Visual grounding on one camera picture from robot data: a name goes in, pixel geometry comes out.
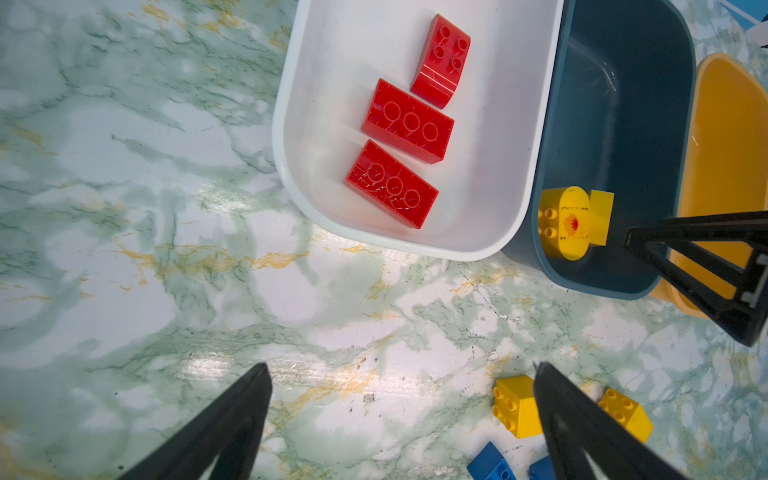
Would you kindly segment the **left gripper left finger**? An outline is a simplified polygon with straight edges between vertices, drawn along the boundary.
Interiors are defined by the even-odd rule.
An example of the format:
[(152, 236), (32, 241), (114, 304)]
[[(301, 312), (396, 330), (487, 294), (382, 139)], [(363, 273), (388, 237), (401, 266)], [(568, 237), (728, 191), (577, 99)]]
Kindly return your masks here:
[(248, 479), (273, 391), (268, 366), (248, 370), (124, 479)]

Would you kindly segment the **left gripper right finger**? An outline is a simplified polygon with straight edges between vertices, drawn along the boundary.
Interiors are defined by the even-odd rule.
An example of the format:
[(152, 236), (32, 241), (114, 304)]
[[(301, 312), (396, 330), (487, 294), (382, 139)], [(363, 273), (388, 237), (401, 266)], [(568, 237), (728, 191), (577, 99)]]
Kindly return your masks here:
[(608, 479), (684, 479), (551, 363), (536, 366), (533, 393), (557, 479), (593, 479), (594, 466)]

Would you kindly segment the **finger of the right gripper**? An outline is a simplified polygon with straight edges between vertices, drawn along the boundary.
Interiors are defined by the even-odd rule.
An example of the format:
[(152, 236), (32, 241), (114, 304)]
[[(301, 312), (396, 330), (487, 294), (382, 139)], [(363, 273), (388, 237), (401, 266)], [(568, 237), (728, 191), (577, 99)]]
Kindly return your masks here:
[[(751, 248), (744, 267), (703, 248), (702, 242), (739, 242)], [(735, 288), (730, 299), (652, 247), (673, 250)], [(753, 211), (660, 220), (627, 231), (624, 247), (698, 307), (735, 341), (752, 347), (767, 320), (767, 212)]]

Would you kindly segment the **blue lego brick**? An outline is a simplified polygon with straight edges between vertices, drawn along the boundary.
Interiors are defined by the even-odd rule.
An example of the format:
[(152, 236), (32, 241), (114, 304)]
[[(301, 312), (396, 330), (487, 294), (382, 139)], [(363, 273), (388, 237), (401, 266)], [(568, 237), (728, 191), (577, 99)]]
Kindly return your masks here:
[(531, 464), (528, 469), (530, 480), (556, 480), (551, 457), (545, 456)]
[(492, 442), (477, 454), (467, 466), (473, 480), (515, 480), (506, 459)]

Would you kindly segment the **yellow plastic container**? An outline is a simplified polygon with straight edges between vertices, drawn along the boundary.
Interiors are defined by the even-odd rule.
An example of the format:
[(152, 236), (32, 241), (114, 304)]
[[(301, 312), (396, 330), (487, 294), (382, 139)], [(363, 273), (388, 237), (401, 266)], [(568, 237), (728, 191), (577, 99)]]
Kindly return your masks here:
[(767, 208), (767, 92), (725, 53), (698, 66), (677, 215)]

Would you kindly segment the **orange yellow lego brick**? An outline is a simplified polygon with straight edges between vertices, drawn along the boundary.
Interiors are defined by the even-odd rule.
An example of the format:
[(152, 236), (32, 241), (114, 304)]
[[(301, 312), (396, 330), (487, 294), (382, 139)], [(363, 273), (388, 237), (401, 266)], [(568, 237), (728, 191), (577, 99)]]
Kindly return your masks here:
[(591, 245), (603, 247), (607, 243), (614, 198), (615, 194), (612, 192), (600, 190), (590, 192), (588, 235)]

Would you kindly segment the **yellow rounded lego duck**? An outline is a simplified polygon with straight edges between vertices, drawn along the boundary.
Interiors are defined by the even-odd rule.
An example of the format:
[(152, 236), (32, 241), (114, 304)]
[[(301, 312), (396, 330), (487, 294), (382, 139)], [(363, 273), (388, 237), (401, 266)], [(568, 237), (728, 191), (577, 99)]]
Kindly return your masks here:
[(578, 186), (542, 191), (537, 222), (547, 257), (568, 261), (584, 257), (589, 248), (589, 206), (589, 196)]

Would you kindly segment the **dark teal plastic container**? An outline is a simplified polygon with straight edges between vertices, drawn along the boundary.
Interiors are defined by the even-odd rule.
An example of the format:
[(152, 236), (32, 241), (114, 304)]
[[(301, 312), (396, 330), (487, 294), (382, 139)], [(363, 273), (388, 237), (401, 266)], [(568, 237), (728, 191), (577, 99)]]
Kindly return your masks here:
[[(672, 3), (567, 2), (530, 206), (505, 255), (567, 289), (649, 294), (659, 276), (624, 240), (676, 213), (695, 83), (693, 42)], [(570, 186), (614, 196), (606, 245), (577, 261), (546, 256), (536, 224), (543, 192)]]

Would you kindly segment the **red lego brick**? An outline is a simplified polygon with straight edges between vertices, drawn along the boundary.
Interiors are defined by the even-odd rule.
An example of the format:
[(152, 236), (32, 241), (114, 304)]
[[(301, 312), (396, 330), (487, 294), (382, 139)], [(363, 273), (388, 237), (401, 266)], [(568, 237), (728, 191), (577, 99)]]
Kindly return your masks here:
[(421, 229), (439, 191), (372, 140), (344, 183), (402, 224)]
[(455, 94), (471, 37), (440, 14), (430, 24), (410, 91), (439, 109)]
[(428, 164), (444, 160), (455, 121), (379, 79), (361, 125), (372, 139)]

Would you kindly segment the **white plastic container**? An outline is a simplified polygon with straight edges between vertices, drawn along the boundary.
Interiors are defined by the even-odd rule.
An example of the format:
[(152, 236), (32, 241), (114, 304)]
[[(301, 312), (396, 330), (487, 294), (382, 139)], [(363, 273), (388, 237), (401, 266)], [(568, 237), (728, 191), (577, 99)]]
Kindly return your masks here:
[(531, 203), (570, 1), (302, 1), (272, 146), (309, 219), (475, 261)]

